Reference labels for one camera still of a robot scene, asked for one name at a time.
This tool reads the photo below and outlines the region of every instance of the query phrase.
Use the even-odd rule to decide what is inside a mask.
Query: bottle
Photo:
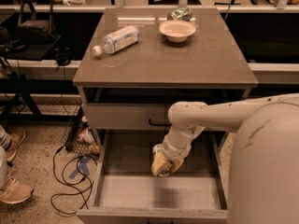
[[[167,19],[189,21],[192,18],[192,16],[192,10],[189,7],[181,7],[168,13]]]
[[[93,47],[93,54],[100,56],[102,53],[113,54],[139,40],[139,30],[136,26],[126,26],[120,30],[105,35],[100,46]]]

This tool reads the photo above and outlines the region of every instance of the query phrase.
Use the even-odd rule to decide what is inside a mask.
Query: shoe sole
[[[34,189],[31,191],[30,196],[25,197],[22,200],[18,200],[18,201],[14,201],[14,202],[8,202],[8,201],[1,201],[1,202],[2,203],[6,203],[6,204],[18,204],[18,203],[22,203],[22,202],[26,201],[27,199],[29,199],[32,196],[33,193],[34,193]]]
[[[19,142],[19,144],[17,145],[17,147],[16,147],[15,151],[13,152],[13,154],[12,154],[9,158],[7,158],[7,161],[8,161],[8,162],[13,162],[13,160],[16,158],[18,147],[19,147],[19,145],[22,143],[22,141],[24,141],[25,137],[26,137],[26,131],[24,132],[24,136],[23,136],[22,139],[20,140],[20,142]]]

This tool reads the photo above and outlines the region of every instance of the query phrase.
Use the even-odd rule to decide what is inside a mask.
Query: bowl
[[[166,35],[171,42],[183,42],[188,36],[195,33],[195,26],[187,21],[164,21],[159,27],[160,33]]]

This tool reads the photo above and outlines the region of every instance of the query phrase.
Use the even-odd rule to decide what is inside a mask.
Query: sneaker
[[[12,162],[17,154],[17,149],[21,142],[25,139],[26,131],[22,127],[18,127],[12,130],[10,133],[11,146],[7,150],[7,161]]]
[[[24,202],[31,197],[34,189],[23,184],[8,175],[8,182],[0,189],[0,202],[7,204],[17,204]]]

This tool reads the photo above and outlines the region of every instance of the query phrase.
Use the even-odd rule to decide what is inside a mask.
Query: closed drawer
[[[168,105],[83,104],[93,129],[161,130],[168,123]]]
[[[85,224],[224,224],[216,169],[203,134],[180,169],[168,177],[151,173],[152,147],[162,131],[107,131]]]

